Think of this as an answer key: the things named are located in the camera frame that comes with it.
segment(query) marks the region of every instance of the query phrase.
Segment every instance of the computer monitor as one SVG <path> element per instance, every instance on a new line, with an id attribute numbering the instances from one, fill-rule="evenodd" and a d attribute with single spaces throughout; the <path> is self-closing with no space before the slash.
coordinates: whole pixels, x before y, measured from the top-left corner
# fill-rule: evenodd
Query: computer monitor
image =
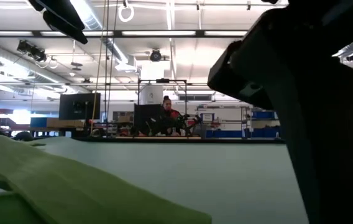
<path id="1" fill-rule="evenodd" d="M 134 127 L 136 131 L 149 135 L 150 130 L 157 131 L 156 123 L 160 120 L 162 106 L 134 105 Z"/>
<path id="2" fill-rule="evenodd" d="M 101 94 L 100 93 L 78 93 L 60 96 L 59 119 L 100 119 L 101 114 Z"/>

